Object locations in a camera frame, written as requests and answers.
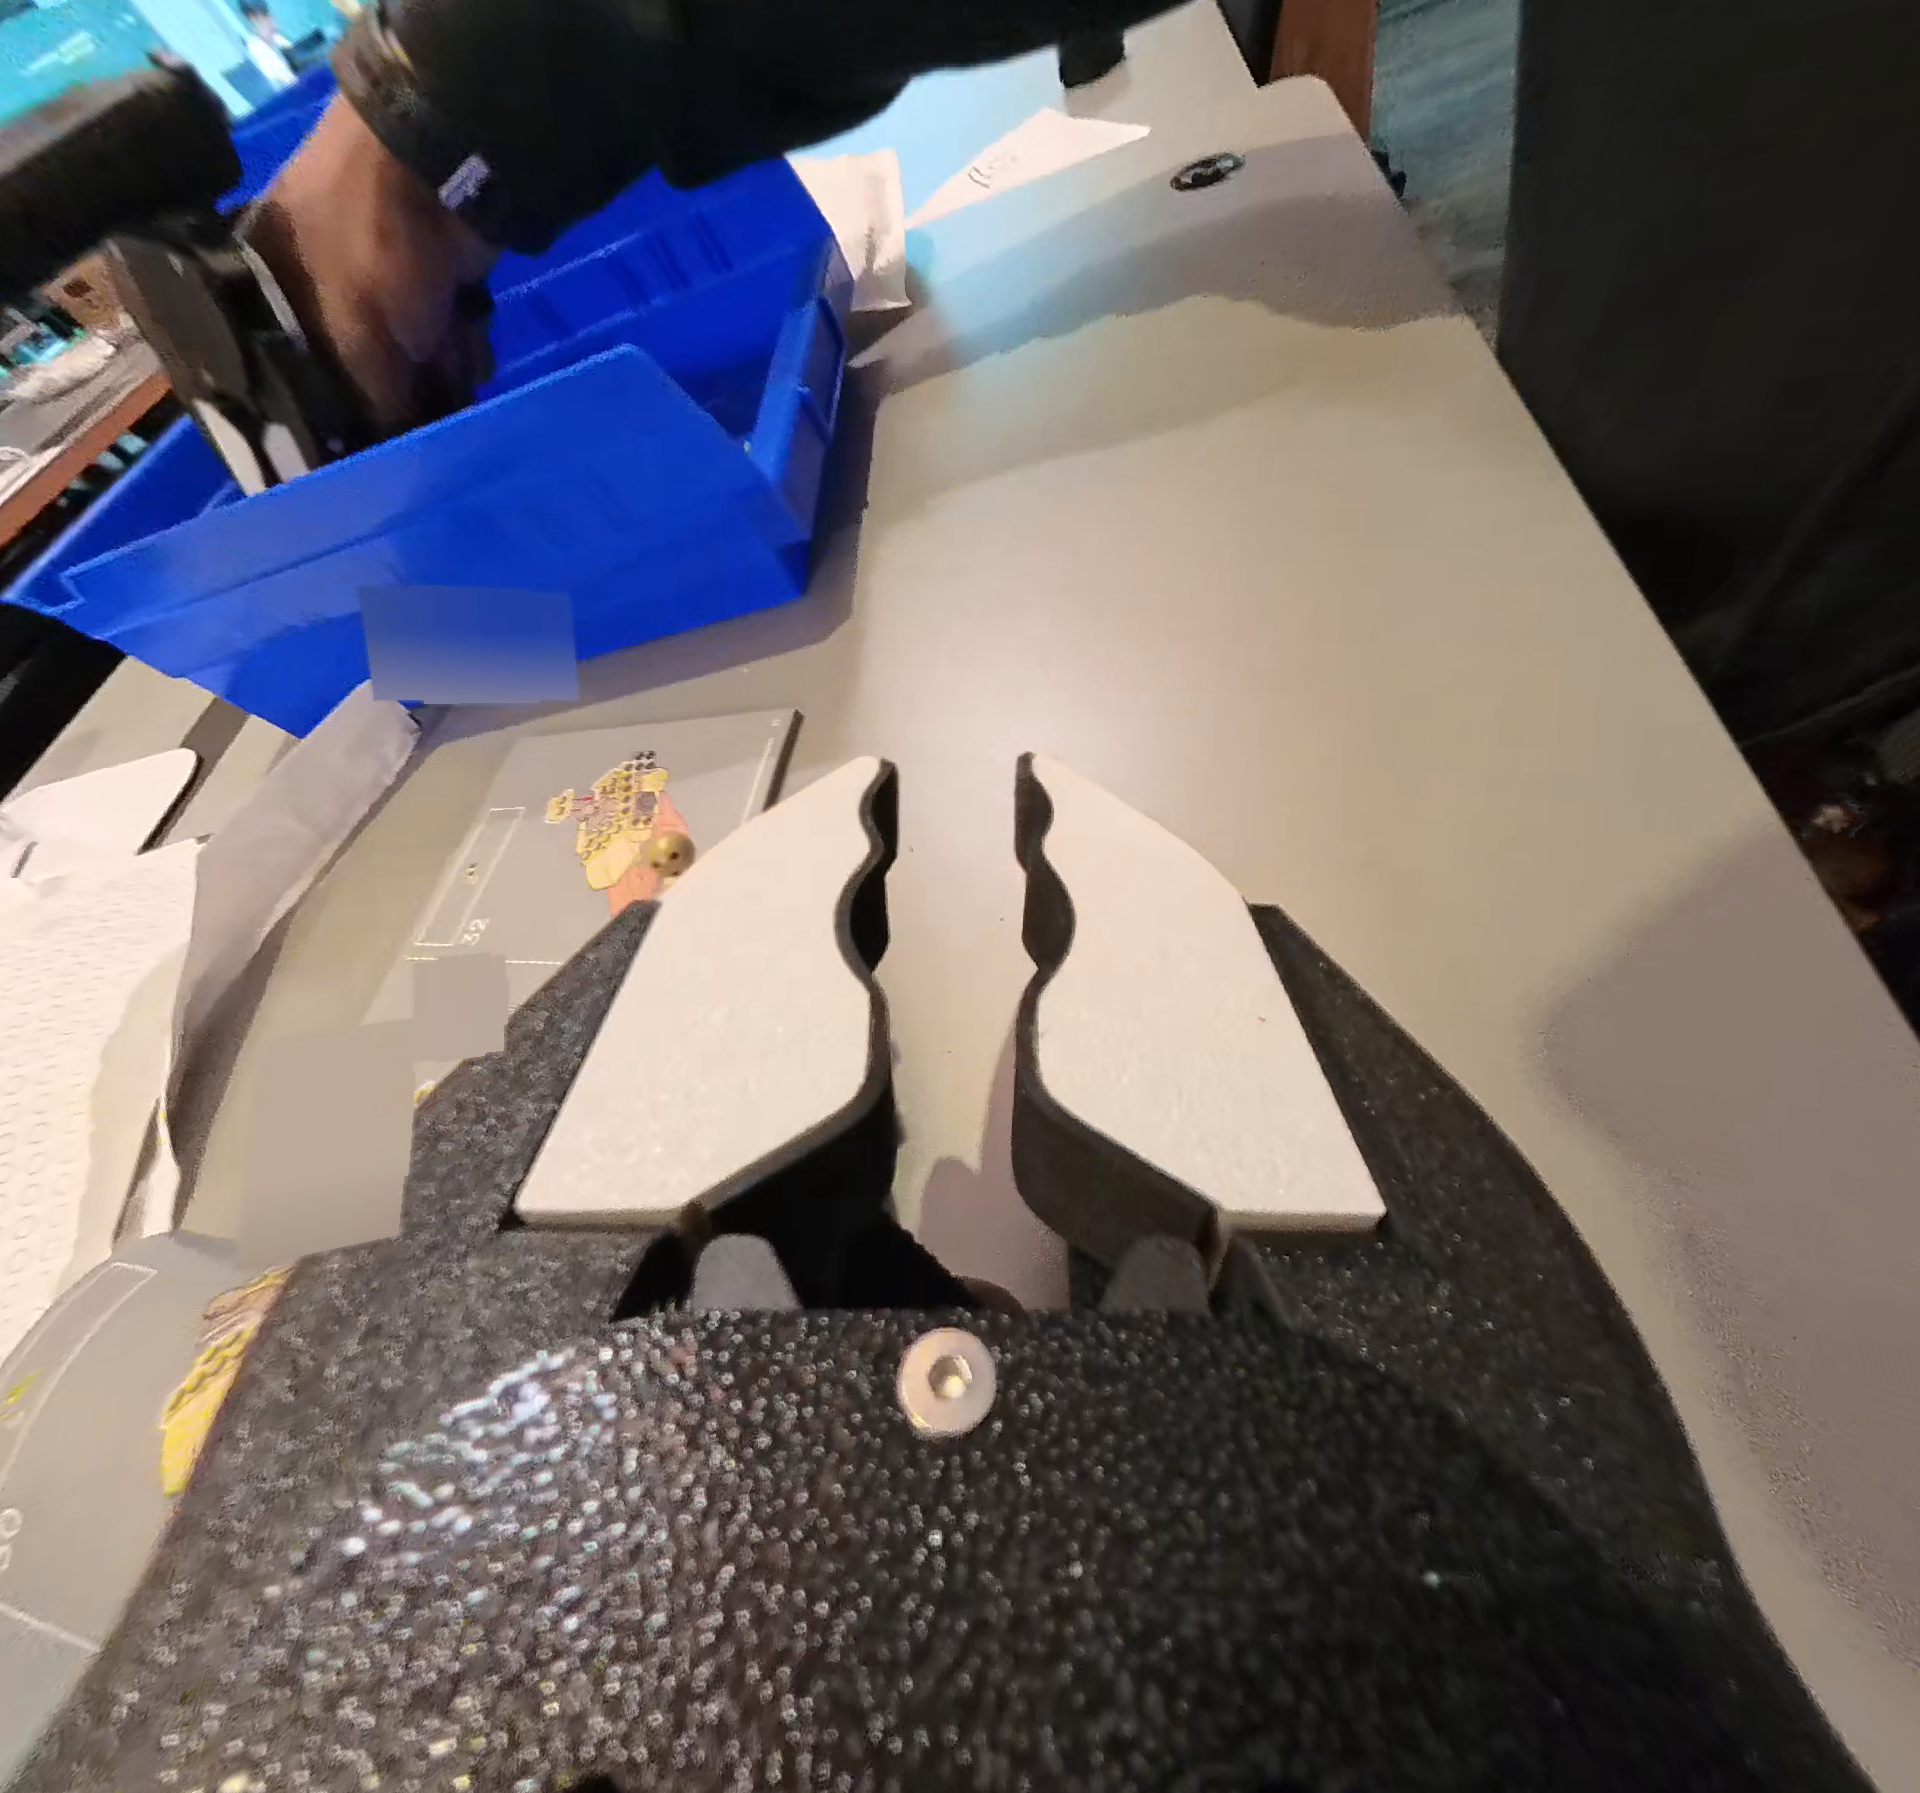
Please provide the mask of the person's dark clothing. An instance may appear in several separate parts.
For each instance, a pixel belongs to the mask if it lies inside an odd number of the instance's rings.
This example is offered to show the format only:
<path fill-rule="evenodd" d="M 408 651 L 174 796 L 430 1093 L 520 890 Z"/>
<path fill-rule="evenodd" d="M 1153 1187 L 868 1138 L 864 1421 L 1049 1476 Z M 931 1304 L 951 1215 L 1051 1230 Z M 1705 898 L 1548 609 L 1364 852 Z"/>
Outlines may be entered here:
<path fill-rule="evenodd" d="M 1500 362 L 1746 743 L 1916 702 L 1918 0 L 1521 0 Z"/>

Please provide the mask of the black wrist watch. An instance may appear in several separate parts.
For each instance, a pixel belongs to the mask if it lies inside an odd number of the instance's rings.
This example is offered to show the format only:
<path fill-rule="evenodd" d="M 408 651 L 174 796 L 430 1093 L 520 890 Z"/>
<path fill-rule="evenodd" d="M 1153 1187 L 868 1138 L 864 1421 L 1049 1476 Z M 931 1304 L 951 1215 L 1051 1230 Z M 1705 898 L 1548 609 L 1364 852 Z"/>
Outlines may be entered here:
<path fill-rule="evenodd" d="M 398 34 L 398 0 L 373 0 L 331 55 L 339 98 L 439 208 L 471 220 L 493 189 L 493 164 L 436 108 Z"/>

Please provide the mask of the white panel stand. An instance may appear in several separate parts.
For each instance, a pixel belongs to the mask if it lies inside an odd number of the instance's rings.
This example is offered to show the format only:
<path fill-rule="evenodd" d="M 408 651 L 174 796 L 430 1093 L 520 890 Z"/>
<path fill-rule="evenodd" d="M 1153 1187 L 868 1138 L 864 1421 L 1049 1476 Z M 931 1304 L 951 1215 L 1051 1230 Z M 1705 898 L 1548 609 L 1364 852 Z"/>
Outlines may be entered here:
<path fill-rule="evenodd" d="M 165 751 L 11 797 L 3 876 L 31 885 L 121 868 L 170 821 L 198 771 L 192 751 Z"/>

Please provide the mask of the long background table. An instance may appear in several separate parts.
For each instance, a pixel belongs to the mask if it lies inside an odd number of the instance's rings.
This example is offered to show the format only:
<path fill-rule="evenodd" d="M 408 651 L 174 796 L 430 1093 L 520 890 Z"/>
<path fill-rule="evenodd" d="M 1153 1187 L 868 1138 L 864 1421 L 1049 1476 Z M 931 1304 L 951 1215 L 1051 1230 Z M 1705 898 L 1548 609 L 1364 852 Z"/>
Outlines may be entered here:
<path fill-rule="evenodd" d="M 67 414 L 48 443 L 5 460 L 3 542 L 11 544 L 128 437 L 174 415 L 172 388 L 158 369 L 113 383 L 96 401 Z"/>

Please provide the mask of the blue storage bin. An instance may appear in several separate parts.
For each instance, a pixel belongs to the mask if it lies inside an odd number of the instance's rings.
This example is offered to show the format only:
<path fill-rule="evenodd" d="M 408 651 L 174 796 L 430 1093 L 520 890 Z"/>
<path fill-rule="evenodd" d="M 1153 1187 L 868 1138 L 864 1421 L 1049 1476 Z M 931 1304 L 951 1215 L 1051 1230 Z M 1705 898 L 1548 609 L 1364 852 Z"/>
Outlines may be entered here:
<path fill-rule="evenodd" d="M 178 421 L 5 598 L 292 736 L 370 677 L 363 588 L 565 594 L 582 658 L 786 604 L 811 578 L 850 295 L 836 239 L 804 239 L 265 494 Z"/>
<path fill-rule="evenodd" d="M 333 71 L 313 66 L 231 125 L 241 175 L 221 200 L 223 213 L 266 191 L 319 125 L 334 89 Z M 644 272 L 657 270 L 670 284 L 702 284 L 831 236 L 827 219 L 786 161 L 697 189 L 678 189 L 650 175 L 565 230 L 545 253 L 505 253 L 493 269 L 493 295 L 502 299 L 631 242 L 641 242 Z"/>

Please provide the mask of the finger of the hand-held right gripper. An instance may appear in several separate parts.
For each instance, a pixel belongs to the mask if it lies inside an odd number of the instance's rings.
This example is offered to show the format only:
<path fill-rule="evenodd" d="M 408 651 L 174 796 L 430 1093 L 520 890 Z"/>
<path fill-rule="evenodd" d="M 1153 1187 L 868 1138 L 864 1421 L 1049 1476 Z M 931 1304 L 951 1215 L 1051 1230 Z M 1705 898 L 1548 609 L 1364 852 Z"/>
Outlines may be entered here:
<path fill-rule="evenodd" d="M 282 421 L 216 392 L 195 392 L 192 415 L 241 491 L 273 491 L 288 482 Z"/>

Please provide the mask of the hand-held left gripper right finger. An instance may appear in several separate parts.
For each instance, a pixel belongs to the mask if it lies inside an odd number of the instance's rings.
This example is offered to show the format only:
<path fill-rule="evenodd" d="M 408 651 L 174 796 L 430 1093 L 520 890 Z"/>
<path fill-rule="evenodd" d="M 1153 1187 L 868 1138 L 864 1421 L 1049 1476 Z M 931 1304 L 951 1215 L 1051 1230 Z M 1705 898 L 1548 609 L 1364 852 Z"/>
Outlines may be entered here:
<path fill-rule="evenodd" d="M 1023 1203 L 1060 1238 L 1371 1234 L 1380 1185 L 1230 881 L 1048 754 L 1017 859 Z"/>

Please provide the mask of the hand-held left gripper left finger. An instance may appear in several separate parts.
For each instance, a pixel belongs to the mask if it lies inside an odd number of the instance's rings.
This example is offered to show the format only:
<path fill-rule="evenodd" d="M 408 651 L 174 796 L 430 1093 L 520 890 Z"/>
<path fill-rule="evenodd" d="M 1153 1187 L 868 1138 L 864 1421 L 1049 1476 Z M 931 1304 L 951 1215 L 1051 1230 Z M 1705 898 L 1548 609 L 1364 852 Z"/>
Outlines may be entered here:
<path fill-rule="evenodd" d="M 713 846 L 646 922 L 524 1183 L 535 1230 L 879 1211 L 900 1131 L 877 965 L 900 774 L 844 763 Z"/>

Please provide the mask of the wooden pillar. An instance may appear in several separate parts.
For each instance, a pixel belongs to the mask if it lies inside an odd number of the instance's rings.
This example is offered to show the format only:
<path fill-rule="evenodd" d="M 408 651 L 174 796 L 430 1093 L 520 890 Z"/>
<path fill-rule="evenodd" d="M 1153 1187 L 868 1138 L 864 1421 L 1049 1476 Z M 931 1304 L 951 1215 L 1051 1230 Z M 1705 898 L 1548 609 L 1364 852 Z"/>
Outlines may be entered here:
<path fill-rule="evenodd" d="M 1329 86 L 1364 140 L 1374 134 L 1380 0 L 1280 0 L 1269 79 Z"/>

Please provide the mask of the grey instruction booklet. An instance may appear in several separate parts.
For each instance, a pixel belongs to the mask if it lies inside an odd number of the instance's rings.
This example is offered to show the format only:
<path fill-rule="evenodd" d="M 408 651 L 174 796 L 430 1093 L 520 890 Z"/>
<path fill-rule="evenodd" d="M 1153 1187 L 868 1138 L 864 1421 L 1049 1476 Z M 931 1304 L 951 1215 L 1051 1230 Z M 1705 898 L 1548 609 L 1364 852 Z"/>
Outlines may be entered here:
<path fill-rule="evenodd" d="M 273 1285 L 310 1252 L 400 1229 L 409 1131 L 292 1157 L 277 1110 L 321 1098 L 321 1073 L 376 1073 L 376 1032 L 413 1025 L 427 977 L 456 956 L 514 1015 L 613 916 L 546 821 L 629 752 L 664 763 L 666 801 L 699 848 L 755 818 L 780 785 L 799 716 L 736 715 L 483 736 L 429 754 L 227 991 L 187 1064 L 172 1217 L 65 1289 L 5 1364 L 3 1742 L 11 1778 L 128 1611 L 176 1507 L 202 1410 L 231 1379 Z"/>

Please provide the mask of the person's right hand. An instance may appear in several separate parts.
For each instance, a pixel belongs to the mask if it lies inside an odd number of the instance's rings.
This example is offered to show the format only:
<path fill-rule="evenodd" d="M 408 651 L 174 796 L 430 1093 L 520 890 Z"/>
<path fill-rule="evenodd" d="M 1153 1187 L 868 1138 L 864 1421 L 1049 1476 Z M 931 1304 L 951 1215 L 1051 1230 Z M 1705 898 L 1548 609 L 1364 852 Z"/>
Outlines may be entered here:
<path fill-rule="evenodd" d="M 387 437 L 466 409 L 493 372 L 493 247 L 334 96 L 243 229 L 306 339 Z"/>

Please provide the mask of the grey paper strip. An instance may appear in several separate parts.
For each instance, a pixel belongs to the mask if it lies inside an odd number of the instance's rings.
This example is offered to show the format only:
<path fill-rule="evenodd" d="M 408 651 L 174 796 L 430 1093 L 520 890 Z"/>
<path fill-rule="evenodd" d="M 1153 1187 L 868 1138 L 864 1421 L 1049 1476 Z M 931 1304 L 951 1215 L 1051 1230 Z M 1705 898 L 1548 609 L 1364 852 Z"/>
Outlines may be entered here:
<path fill-rule="evenodd" d="M 415 716 L 360 683 L 195 848 L 195 898 L 174 997 L 152 1159 L 135 1188 L 133 1230 L 170 1230 L 187 1183 L 170 1108 L 198 1041 L 273 929 L 321 881 L 395 785 L 419 740 Z"/>

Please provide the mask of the grey desk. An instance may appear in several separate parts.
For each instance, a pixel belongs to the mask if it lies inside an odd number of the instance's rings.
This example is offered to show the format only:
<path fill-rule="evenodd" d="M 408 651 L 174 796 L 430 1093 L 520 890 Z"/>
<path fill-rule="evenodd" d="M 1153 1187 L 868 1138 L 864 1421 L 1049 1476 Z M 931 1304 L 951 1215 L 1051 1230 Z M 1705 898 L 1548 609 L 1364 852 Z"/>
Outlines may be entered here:
<path fill-rule="evenodd" d="M 1200 193 L 1213 152 L 1246 169 Z M 1314 82 L 949 222 L 827 604 L 613 660 L 906 765 L 908 1154 L 1027 977 L 1017 757 L 1195 846 L 1391 1195 L 1227 1311 L 398 1340 L 306 1268 L 161 1542 L 223 1658 L 35 1790 L 1916 1790 L 1916 1041 Z"/>

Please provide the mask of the tan and brown brick model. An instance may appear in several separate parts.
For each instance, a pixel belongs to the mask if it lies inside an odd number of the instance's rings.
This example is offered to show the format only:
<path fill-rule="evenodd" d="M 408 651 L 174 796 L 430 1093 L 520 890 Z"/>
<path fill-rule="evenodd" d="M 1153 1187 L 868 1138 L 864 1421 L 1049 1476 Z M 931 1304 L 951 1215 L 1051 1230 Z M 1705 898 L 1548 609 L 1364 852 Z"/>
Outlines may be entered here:
<path fill-rule="evenodd" d="M 654 903 L 697 854 L 692 832 L 666 791 L 639 794 L 631 806 L 598 856 L 611 916 Z"/>

